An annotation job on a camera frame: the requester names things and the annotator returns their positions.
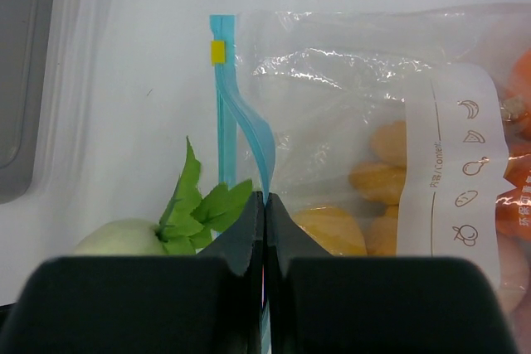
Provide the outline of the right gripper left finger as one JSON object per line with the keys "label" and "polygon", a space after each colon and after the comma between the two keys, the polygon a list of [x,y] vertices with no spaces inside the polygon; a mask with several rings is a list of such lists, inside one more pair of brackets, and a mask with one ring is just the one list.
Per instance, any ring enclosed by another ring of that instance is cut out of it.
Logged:
{"label": "right gripper left finger", "polygon": [[194,256],[62,257],[14,307],[17,353],[257,353],[262,195]]}

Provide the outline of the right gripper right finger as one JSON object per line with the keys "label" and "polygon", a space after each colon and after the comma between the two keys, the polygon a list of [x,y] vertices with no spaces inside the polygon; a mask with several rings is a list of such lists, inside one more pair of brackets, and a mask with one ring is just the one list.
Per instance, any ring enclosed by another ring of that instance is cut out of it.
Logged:
{"label": "right gripper right finger", "polygon": [[266,292],[275,353],[514,353],[485,276],[453,258],[334,257],[265,207]]}

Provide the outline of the white fake radish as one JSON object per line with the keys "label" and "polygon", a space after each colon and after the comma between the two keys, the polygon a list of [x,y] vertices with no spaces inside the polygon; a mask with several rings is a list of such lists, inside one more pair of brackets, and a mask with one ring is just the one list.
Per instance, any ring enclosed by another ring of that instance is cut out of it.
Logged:
{"label": "white fake radish", "polygon": [[142,218],[109,221],[73,249],[79,256],[196,255],[214,234],[228,230],[241,216],[253,192],[246,179],[229,187],[218,183],[203,195],[198,187],[202,164],[189,139],[183,169],[157,222]]}

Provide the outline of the zip top bag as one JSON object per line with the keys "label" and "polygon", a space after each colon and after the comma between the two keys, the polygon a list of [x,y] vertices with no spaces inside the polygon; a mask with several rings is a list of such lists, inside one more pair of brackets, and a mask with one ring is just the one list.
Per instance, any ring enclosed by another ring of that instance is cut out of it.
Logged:
{"label": "zip top bag", "polygon": [[529,5],[258,11],[210,28],[221,179],[253,179],[291,219],[348,212],[368,254],[334,257],[471,262],[529,352],[530,140],[509,92]]}

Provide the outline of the clear plastic container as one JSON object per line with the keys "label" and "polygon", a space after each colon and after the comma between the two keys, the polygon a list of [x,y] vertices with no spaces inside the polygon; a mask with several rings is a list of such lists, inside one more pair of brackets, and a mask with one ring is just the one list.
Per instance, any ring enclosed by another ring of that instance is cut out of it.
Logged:
{"label": "clear plastic container", "polygon": [[32,183],[53,0],[1,0],[1,203]]}

